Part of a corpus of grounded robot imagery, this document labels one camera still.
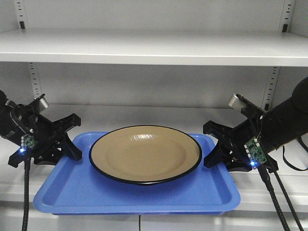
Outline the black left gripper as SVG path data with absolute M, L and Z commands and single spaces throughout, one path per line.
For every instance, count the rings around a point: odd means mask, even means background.
M 8 164 L 18 167 L 29 156 L 36 165 L 56 165 L 63 154 L 75 161 L 81 160 L 82 151 L 65 133 L 80 125 L 81 118 L 75 113 L 51 122 L 30 104 L 7 103 L 7 140 L 20 147 L 9 157 Z M 21 137 L 25 134 L 34 136 L 33 148 L 21 147 Z

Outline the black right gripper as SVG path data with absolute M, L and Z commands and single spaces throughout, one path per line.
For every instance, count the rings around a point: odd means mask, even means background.
M 263 135 L 260 134 L 260 130 L 261 125 L 259 116 L 252 116 L 234 128 L 230 128 L 213 121 L 206 122 L 203 125 L 203 133 L 212 135 L 219 141 L 215 145 L 214 149 L 204 158 L 204 166 L 206 168 L 211 168 L 221 162 L 224 162 L 225 158 L 229 154 L 229 149 L 221 141 L 229 142 L 231 140 L 235 148 L 235 150 L 231 153 L 231 158 L 237 160 L 228 160 L 226 162 L 228 171 L 251 171 L 252 166 L 250 165 L 249 158 L 244 148 L 244 145 L 250 139 L 253 137 L 257 138 L 258 141 L 261 142 L 261 146 L 266 153 L 269 153 L 275 149 L 273 145 L 263 138 Z

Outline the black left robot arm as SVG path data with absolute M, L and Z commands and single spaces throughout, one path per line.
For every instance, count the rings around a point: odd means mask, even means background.
M 52 122 L 41 115 L 47 107 L 44 95 L 24 105 L 0 93 L 0 136 L 20 147 L 9 157 L 8 164 L 12 167 L 18 167 L 26 153 L 30 153 L 36 165 L 56 165 L 63 155 L 81 160 L 82 152 L 67 134 L 81 125 L 80 117 L 71 114 Z

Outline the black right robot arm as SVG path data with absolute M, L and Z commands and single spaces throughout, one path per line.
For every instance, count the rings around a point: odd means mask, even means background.
M 270 111 L 248 101 L 240 94 L 232 95 L 228 105 L 247 119 L 230 128 L 213 121 L 203 126 L 203 133 L 218 142 L 204 158 L 204 166 L 211 168 L 223 162 L 228 171 L 251 171 L 246 151 L 248 142 L 257 139 L 263 152 L 270 153 L 308 132 L 308 80 L 297 84 L 292 96 Z

